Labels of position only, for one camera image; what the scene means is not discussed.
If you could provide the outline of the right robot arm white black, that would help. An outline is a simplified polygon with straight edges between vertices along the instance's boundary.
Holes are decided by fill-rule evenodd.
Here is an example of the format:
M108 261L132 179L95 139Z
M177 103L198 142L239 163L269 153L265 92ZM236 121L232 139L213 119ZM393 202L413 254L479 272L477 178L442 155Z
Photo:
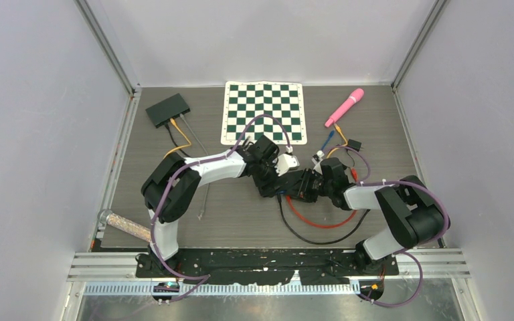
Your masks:
M319 171L291 172L285 194L309 203L327 197L346 211L379 210L387 224L355 246L351 260L358 272L373 274L384 259L438 239L450 225L438 199L414 175L399 181L353 182L340 161L329 158L319 165Z

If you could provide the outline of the green white chessboard mat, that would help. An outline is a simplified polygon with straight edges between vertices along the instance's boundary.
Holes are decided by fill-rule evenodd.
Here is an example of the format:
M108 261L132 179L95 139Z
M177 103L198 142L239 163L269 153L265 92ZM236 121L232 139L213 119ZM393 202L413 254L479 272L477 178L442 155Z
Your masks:
M235 82L224 88L220 142L266 136L276 144L308 142L303 85L294 82Z

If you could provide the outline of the glitter filled clear tube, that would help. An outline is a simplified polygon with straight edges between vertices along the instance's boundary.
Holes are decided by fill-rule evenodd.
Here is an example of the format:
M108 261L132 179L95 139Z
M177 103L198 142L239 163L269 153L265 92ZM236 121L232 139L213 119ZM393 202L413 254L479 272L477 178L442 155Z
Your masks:
M112 226L143 241L150 242L151 240L149 229L130 219L117 215L110 209L102 210L98 214L98 220L101 224Z

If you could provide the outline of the ribbed black network switch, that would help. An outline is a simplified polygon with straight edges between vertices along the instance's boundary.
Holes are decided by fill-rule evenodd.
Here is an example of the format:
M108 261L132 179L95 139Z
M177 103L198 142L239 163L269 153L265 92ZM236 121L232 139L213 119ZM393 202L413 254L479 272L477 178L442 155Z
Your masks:
M304 171L291 171L284 174L281 177L276 177L271 183L268 183L263 188L265 197L272 197L275 194L289 193L291 191L297 191L301 186L303 180Z

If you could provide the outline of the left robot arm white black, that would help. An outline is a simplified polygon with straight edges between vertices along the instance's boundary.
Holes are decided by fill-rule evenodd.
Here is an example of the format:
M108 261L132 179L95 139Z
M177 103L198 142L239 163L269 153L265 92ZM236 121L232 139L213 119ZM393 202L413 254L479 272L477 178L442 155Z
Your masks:
M163 277L184 278L175 256L180 218L186 214L198 188L224 179L254 177L274 180L279 146L265 136L243 142L218 154L191 158L171 152L141 187L149 211L149 256Z

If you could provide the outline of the pink cylindrical device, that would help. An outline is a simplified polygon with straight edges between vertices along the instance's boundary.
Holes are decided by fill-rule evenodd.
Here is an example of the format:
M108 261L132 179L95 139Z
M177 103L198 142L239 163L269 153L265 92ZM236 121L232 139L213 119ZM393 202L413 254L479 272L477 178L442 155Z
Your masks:
M337 123L337 121L348 111L351 109L351 107L358 103L364 96L365 92L362 88L357 88L350 95L348 98L328 117L327 121L325 122L324 126L326 128L334 125Z

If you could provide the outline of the black power adapter with cord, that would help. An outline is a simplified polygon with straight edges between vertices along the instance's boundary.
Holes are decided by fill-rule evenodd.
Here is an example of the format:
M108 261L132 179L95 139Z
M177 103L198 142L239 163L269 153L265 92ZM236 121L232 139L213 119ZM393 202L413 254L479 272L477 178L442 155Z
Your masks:
M357 152L359 152L362 149L362 143L357 140L348 139L346 145ZM351 160L351 165L349 167L353 168L355 166L355 159L352 157L350 150L346 149L345 153Z

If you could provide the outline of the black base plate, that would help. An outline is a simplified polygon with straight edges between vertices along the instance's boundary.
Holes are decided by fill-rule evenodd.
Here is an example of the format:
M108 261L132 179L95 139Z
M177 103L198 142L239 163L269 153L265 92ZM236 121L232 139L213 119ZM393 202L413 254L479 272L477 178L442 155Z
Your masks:
M274 286L295 276L304 285L333 285L349 277L399 274L392 257L362 266L346 249L180 249L165 264L149 250L135 260L138 278L177 278L191 285Z

